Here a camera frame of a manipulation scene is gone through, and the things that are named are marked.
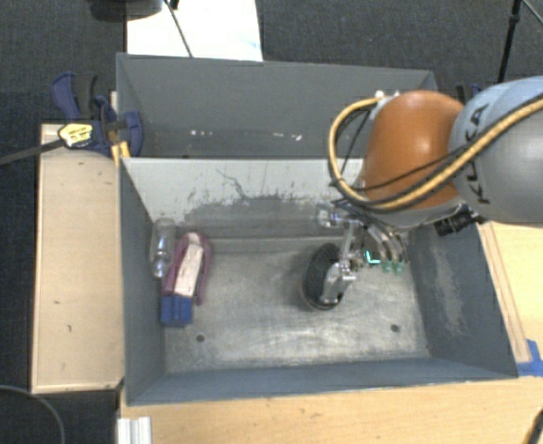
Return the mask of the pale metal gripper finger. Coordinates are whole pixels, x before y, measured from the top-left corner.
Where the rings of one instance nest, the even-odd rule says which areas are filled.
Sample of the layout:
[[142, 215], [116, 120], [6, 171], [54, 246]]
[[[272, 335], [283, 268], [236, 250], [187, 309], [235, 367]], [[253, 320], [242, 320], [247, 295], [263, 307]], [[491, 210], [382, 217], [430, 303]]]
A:
[[330, 267], [324, 275], [319, 301], [338, 303], [341, 295], [341, 272], [338, 267]]
[[338, 262], [333, 265], [333, 279], [331, 286], [331, 300], [338, 304], [349, 286], [356, 280], [356, 274], [349, 262]]

